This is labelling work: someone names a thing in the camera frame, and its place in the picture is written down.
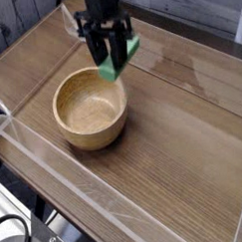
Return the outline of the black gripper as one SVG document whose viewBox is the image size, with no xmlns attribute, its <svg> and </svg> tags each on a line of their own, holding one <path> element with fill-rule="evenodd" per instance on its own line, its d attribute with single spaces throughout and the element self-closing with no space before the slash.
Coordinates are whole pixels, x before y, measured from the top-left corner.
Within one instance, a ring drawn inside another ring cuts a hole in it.
<svg viewBox="0 0 242 242">
<path fill-rule="evenodd" d="M 74 18 L 80 37 L 86 36 L 88 49 L 96 65 L 100 65 L 109 55 L 105 38 L 109 35 L 111 56 L 115 70 L 119 70 L 127 59 L 126 39 L 133 37 L 133 28 L 128 12 L 121 8 L 120 0 L 84 0 L 85 11 L 76 11 Z M 93 30 L 86 33 L 85 25 Z M 117 25 L 124 29 L 116 31 Z"/>
</svg>

